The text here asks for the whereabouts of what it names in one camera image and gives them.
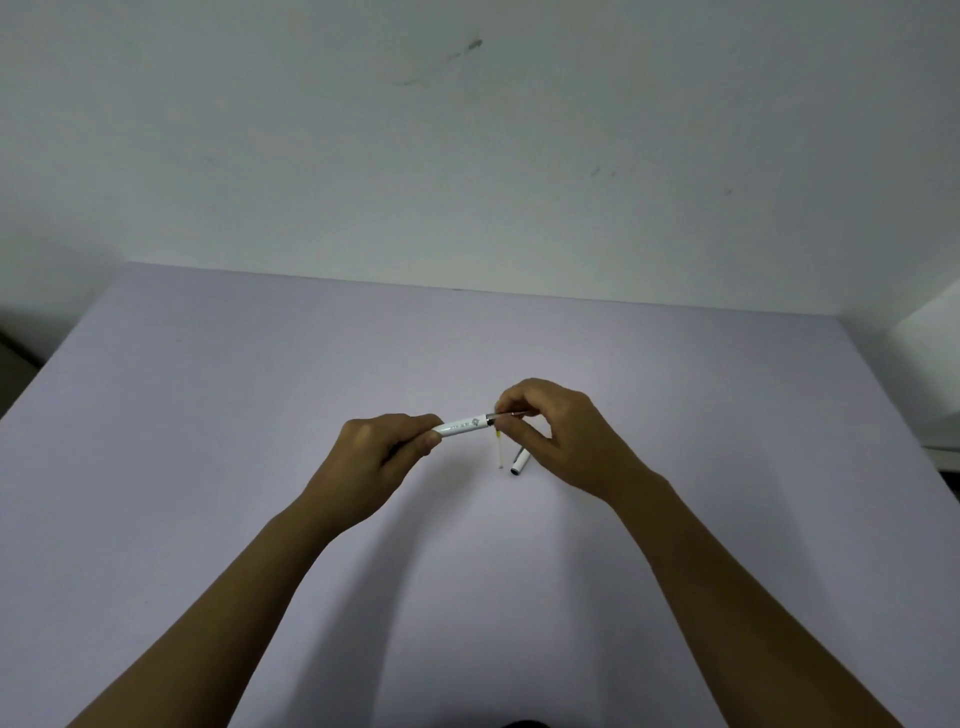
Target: left hand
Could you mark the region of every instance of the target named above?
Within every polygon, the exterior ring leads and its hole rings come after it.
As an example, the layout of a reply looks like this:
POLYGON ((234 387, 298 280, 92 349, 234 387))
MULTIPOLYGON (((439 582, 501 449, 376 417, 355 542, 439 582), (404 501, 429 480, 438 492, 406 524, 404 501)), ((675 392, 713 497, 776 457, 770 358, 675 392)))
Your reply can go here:
POLYGON ((437 415, 350 420, 298 502, 340 533, 372 516, 441 441, 437 415))

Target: forearm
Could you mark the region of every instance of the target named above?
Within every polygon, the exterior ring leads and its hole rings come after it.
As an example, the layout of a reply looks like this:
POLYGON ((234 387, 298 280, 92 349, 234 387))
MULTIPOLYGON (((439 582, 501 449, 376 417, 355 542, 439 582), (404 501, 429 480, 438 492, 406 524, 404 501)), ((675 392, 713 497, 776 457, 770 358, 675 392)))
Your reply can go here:
POLYGON ((613 507, 647 557, 733 726, 897 726, 896 720, 650 473, 613 507))
POLYGON ((290 599, 336 536, 294 503, 70 724, 226 726, 290 599))

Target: right hand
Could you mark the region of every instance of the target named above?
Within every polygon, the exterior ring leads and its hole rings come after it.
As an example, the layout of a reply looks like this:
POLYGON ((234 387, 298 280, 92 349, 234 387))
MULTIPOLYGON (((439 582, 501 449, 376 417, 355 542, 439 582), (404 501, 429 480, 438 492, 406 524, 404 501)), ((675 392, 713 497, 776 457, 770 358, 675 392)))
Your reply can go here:
POLYGON ((535 410, 550 423, 545 437, 515 417, 499 417, 494 425, 530 450, 548 471, 611 506, 657 477, 647 468, 593 406, 583 392, 545 379, 524 379, 502 395, 497 412, 535 410))

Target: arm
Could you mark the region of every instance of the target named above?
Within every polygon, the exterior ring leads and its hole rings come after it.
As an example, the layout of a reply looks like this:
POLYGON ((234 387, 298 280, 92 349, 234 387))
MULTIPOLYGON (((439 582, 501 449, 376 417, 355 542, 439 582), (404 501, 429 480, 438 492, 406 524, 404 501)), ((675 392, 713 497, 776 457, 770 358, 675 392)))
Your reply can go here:
POLYGON ((436 415, 344 425, 302 495, 71 728, 226 726, 294 591, 340 533, 374 513, 440 442, 436 415))
POLYGON ((734 728, 900 724, 740 566, 589 398, 541 379, 504 392, 496 427, 551 473, 606 501, 642 549, 724 718, 734 728))

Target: white wall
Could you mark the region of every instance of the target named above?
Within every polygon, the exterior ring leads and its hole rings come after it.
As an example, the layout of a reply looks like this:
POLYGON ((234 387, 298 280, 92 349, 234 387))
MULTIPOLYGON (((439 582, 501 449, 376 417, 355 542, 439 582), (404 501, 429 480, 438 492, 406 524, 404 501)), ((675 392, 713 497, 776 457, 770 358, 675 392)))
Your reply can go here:
POLYGON ((960 280, 864 352, 921 442, 960 448, 960 280))
POLYGON ((960 275, 958 13, 8 0, 0 327, 133 259, 884 330, 960 275))

